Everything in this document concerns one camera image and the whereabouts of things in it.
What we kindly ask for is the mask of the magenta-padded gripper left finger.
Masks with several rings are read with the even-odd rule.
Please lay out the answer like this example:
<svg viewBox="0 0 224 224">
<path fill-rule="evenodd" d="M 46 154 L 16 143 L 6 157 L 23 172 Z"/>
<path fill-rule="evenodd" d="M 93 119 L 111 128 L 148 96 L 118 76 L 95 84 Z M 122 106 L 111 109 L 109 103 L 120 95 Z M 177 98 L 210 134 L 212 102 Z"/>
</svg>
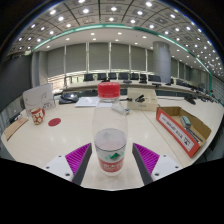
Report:
<svg viewBox="0 0 224 224">
<path fill-rule="evenodd" d="M 67 155 L 56 156 L 43 169 L 76 185 L 80 185 L 91 154 L 92 144 L 88 143 Z"/>
</svg>

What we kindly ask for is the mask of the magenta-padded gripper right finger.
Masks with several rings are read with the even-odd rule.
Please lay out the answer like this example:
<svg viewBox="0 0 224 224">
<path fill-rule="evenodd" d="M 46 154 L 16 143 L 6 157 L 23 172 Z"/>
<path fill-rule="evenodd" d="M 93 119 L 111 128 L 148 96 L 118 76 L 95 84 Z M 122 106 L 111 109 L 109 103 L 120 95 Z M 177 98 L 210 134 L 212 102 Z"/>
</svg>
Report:
<svg viewBox="0 0 224 224">
<path fill-rule="evenodd" d="M 159 155 L 137 143 L 133 144 L 132 153 L 145 185 L 182 169 L 182 166 L 168 155 Z"/>
</svg>

